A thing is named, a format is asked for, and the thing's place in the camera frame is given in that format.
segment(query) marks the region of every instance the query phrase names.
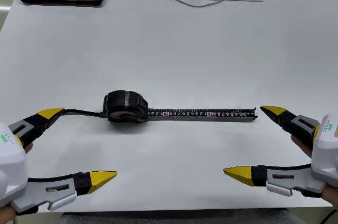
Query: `black cable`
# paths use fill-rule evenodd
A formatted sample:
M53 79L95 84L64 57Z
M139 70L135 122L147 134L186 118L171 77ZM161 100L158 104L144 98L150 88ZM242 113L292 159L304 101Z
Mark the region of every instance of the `black cable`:
M92 112L92 111L86 111L86 110L80 110L80 109L65 109L62 115L63 116L83 115L83 116L100 117L100 118L106 117L106 115L103 112Z
M320 224L326 223L326 222L329 220L329 218L331 218L331 216L334 215L336 212L337 212L336 209L332 210L332 211L331 211L331 212L330 212L330 213L322 220L322 222L321 222Z

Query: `tape measure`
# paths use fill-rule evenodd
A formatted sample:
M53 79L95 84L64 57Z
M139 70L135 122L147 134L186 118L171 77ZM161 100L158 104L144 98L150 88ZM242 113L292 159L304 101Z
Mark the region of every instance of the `tape measure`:
M118 90L105 96L103 114L116 123L143 123L149 120L189 120L250 122L257 116L254 109L154 109L133 91Z

